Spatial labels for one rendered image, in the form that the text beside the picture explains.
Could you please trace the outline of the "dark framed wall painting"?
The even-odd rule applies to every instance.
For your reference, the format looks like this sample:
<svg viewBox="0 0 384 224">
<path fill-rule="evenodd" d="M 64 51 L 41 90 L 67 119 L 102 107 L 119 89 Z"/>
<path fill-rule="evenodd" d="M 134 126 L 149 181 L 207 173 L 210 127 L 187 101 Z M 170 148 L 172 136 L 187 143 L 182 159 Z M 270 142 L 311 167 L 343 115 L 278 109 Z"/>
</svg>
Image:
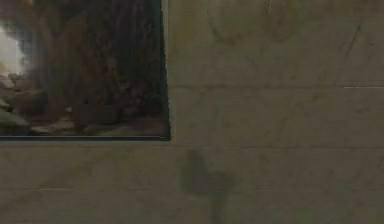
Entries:
<svg viewBox="0 0 384 224">
<path fill-rule="evenodd" d="M 167 140 L 163 0 L 0 0 L 0 139 Z"/>
</svg>

